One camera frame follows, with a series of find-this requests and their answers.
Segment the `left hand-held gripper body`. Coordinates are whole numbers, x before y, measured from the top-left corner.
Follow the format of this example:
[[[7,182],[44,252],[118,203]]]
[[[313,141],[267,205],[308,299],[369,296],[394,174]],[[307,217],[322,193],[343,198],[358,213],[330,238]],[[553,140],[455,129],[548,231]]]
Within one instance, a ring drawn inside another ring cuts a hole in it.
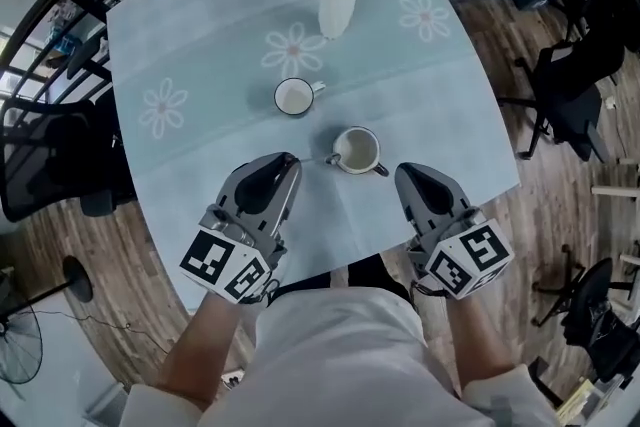
[[[255,304],[280,285],[274,272],[287,252],[278,233],[263,231],[226,211],[210,205],[182,258],[183,275],[232,304]]]

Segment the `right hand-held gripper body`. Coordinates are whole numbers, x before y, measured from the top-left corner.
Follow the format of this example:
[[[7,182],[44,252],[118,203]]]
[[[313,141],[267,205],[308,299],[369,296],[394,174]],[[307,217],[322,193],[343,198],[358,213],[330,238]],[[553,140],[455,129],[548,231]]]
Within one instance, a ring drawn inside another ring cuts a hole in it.
[[[442,228],[438,234],[415,237],[409,246],[418,276],[412,289],[425,296],[465,298],[494,281],[514,259],[498,222],[477,207]]]

